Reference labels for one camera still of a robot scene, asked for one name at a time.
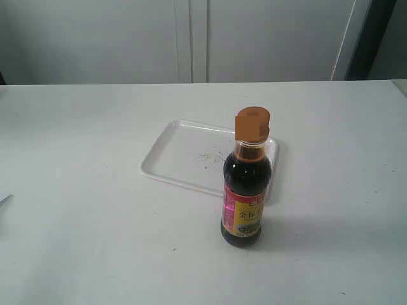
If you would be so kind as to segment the dark soy sauce bottle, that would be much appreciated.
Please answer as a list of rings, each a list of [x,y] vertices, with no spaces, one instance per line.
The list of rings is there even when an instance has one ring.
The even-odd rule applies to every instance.
[[[234,247],[247,248],[261,233],[266,192],[272,177],[265,142],[236,141],[223,165],[221,234]]]

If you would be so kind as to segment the orange flip bottle cap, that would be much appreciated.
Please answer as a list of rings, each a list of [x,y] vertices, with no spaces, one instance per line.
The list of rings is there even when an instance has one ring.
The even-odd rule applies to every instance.
[[[246,107],[235,116],[235,140],[257,144],[270,133],[270,113],[263,107]]]

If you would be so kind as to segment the white plastic tray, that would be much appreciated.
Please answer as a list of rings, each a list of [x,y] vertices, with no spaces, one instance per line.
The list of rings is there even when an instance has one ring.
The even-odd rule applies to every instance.
[[[223,196],[223,165],[236,144],[234,130],[185,120],[169,123],[141,163],[141,172],[152,179],[213,195]],[[265,141],[272,177],[279,145]]]

